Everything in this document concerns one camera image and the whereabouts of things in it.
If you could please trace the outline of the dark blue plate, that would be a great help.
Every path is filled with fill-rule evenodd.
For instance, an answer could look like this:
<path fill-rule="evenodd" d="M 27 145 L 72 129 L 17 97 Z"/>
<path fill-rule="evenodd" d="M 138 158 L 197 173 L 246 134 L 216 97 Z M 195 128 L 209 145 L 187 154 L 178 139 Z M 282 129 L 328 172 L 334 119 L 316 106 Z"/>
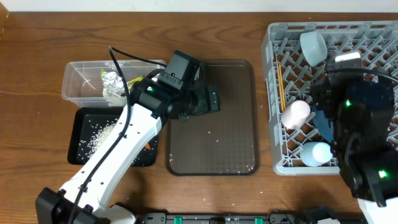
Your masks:
<path fill-rule="evenodd" d="M 313 123 L 318 129 L 320 136 L 322 136 L 326 141 L 332 142 L 333 123 L 329 123 L 329 119 L 325 116 L 324 111 L 318 110 L 315 106 L 312 106 L 312 112 L 315 113 Z"/>

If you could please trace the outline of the light blue bowl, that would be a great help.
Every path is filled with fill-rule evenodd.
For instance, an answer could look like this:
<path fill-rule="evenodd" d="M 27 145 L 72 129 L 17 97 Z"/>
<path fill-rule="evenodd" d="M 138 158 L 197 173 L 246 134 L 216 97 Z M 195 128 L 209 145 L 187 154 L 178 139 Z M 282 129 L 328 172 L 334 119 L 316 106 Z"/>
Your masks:
<path fill-rule="evenodd" d="M 318 65 L 327 58 L 327 46 L 321 33 L 305 32 L 300 35 L 302 53 L 311 67 Z"/>

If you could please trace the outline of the pink cup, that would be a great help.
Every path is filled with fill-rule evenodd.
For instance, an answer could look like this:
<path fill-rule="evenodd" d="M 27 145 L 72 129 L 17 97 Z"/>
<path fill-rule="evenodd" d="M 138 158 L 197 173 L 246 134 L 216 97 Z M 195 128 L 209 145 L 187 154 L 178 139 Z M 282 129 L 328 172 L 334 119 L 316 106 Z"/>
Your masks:
<path fill-rule="evenodd" d="M 291 103 L 281 114 L 281 122 L 288 129 L 300 129 L 311 113 L 310 105 L 302 100 Z"/>

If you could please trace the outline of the light blue cup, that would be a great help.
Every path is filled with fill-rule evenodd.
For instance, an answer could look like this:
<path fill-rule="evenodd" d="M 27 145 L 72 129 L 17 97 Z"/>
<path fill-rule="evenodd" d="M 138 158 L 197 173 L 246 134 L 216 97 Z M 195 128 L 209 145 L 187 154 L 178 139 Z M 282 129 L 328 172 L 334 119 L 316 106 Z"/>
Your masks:
<path fill-rule="evenodd" d="M 300 158 L 309 167 L 318 167 L 333 157 L 330 145 L 324 142 L 308 142 L 302 146 Z"/>

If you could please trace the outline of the foil snack wrapper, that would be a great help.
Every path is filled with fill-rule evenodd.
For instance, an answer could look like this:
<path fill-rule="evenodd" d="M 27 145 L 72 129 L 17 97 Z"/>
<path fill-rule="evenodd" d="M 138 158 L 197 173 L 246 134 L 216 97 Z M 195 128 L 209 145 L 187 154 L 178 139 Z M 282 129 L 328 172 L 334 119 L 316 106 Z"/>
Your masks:
<path fill-rule="evenodd" d="M 101 71 L 101 80 L 103 82 L 104 97 L 118 97 L 126 95 L 122 78 L 116 72 Z"/>

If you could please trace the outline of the pile of rice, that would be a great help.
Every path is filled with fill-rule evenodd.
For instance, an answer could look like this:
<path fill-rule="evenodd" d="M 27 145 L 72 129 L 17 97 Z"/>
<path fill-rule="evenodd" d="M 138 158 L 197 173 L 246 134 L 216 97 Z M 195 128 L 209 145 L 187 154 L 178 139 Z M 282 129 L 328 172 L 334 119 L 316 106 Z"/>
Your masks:
<path fill-rule="evenodd" d="M 72 134 L 68 161 L 74 165 L 84 165 L 109 136 L 118 119 L 114 116 L 87 116 L 81 125 L 80 135 Z M 157 155 L 157 140 L 155 136 L 148 143 L 151 149 L 144 148 L 135 158 L 132 166 L 149 167 L 155 162 Z"/>

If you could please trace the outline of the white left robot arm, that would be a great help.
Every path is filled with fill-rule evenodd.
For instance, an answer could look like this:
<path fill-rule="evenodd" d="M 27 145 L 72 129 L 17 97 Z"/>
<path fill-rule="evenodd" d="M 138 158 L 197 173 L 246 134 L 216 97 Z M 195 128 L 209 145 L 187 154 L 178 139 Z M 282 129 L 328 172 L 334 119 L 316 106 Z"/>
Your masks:
<path fill-rule="evenodd" d="M 130 97 L 86 164 L 58 192 L 41 191 L 35 201 L 39 223 L 135 223 L 130 210 L 108 203 L 143 147 L 170 119 L 220 110 L 218 88 L 199 80 L 145 78 L 133 85 Z"/>

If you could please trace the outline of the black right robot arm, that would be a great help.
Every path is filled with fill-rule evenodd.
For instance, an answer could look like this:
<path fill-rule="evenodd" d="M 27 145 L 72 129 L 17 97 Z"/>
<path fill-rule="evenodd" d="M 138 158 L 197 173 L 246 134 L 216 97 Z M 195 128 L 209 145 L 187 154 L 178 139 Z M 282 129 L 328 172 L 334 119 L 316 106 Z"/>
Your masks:
<path fill-rule="evenodd" d="M 368 223 L 397 223 L 397 149 L 387 140 L 395 78 L 363 69 L 330 71 L 310 87 L 313 105 L 333 128 L 331 150 L 340 176 Z"/>

